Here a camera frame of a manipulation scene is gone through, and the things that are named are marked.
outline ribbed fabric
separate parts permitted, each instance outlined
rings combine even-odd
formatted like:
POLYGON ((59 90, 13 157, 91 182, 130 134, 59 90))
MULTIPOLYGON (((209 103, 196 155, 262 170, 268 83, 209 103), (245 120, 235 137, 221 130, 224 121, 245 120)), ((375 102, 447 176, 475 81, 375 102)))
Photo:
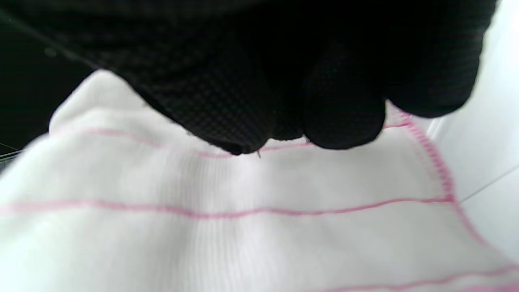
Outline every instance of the ribbed fabric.
POLYGON ((9 292, 516 292, 393 107, 375 142, 233 156, 98 71, 0 177, 9 292))

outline pink stripe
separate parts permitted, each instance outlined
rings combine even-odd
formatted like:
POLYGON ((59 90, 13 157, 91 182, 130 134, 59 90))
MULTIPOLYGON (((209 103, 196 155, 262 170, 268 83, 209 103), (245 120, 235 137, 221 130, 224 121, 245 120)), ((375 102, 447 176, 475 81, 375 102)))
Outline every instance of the pink stripe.
MULTIPOLYGON (((517 267, 506 267, 506 268, 503 268, 503 269, 500 269, 497 271, 491 271, 491 272, 468 272, 468 273, 453 275, 453 276, 450 276, 450 277, 447 277, 447 278, 444 278, 441 280, 419 281, 419 282, 414 282, 414 283, 404 284, 404 285, 371 285, 371 286, 344 287, 344 288, 329 289, 329 290, 325 290, 323 292, 351 292, 351 291, 369 291, 369 290, 403 291, 403 290, 422 287, 422 286, 444 285, 444 284, 448 284, 449 282, 453 282, 453 281, 459 280, 461 278, 471 277, 471 276, 479 276, 479 277, 499 276, 499 275, 506 274, 508 272, 515 271, 517 269, 518 269, 517 267)), ((517 291, 517 290, 490 290, 488 292, 515 292, 515 291, 517 291)))
POLYGON ((276 214, 284 216, 320 216, 320 215, 331 215, 331 214, 344 214, 356 211, 362 211, 372 208, 377 208, 387 204, 398 203, 398 202, 418 202, 425 204, 434 203, 451 203, 449 198, 437 198, 437 199, 416 199, 416 198, 400 198, 389 200, 381 203, 372 205, 365 205, 354 208, 344 208, 335 210, 321 210, 321 211, 297 211, 281 208, 257 208, 245 211, 239 211, 234 213, 201 213, 193 210, 165 206, 165 205, 146 205, 146 204, 125 204, 115 203, 107 201, 87 201, 87 200, 71 200, 71 201, 59 201, 59 202, 36 202, 36 203, 20 203, 12 204, 9 206, 0 206, 0 214, 12 214, 12 213, 38 213, 46 211, 60 211, 67 209, 78 209, 78 208, 100 208, 117 211, 129 211, 129 212, 149 212, 149 213, 169 213, 189 218, 195 218, 200 220, 207 219, 237 219, 256 214, 276 214))
MULTIPOLYGON (((409 125, 409 121, 404 120, 404 122, 402 124, 384 126, 384 129, 401 128, 401 127, 406 127, 408 125, 409 125)), ((167 145, 163 145, 163 144, 159 144, 159 143, 150 141, 148 139, 145 139, 145 138, 142 138, 142 137, 139 137, 136 135, 132 135, 132 134, 120 131, 120 130, 113 130, 113 129, 108 129, 108 128, 90 128, 90 129, 85 130, 85 132, 90 133, 90 134, 109 136, 109 137, 126 138, 126 139, 133 140, 135 142, 138 142, 138 143, 142 143, 144 145, 148 145, 153 148, 165 148, 167 146, 167 145)), ((307 146, 313 146, 313 144, 310 142, 305 142, 305 143, 299 143, 299 144, 265 146, 265 147, 261 148, 259 150, 259 152, 270 152, 270 151, 277 151, 277 150, 282 150, 282 149, 292 149, 292 148, 300 148, 300 147, 307 147, 307 146)), ((205 158, 223 159, 223 158, 238 157, 238 156, 235 156, 235 155, 232 155, 229 153, 210 153, 210 152, 198 151, 198 150, 194 150, 194 152, 195 152, 195 154, 199 155, 200 157, 205 157, 205 158)))
POLYGON ((505 287, 492 288, 488 286, 472 287, 463 292, 518 292, 519 283, 515 283, 505 287))

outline gloved hand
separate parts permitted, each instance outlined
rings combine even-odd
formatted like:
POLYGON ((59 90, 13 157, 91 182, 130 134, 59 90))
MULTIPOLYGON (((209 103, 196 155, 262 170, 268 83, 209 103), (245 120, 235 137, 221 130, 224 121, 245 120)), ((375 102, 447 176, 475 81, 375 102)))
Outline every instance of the gloved hand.
POLYGON ((2 15, 126 79, 233 154, 305 135, 374 140, 385 100, 437 117, 470 96, 496 0, 0 0, 2 15))

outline white towel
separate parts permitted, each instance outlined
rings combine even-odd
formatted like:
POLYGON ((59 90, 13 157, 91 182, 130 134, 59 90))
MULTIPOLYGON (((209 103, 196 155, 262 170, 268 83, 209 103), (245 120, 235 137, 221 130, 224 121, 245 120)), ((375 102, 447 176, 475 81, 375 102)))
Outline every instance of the white towel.
POLYGON ((513 292, 390 108, 373 143, 231 156, 97 71, 0 178, 0 291, 513 292))

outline black background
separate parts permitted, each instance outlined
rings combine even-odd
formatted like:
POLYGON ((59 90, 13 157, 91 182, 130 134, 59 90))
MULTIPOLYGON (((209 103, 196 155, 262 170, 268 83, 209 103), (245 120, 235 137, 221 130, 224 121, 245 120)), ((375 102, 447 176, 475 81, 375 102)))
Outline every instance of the black background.
POLYGON ((92 71, 54 52, 0 22, 0 154, 21 149, 45 133, 56 107, 92 71))

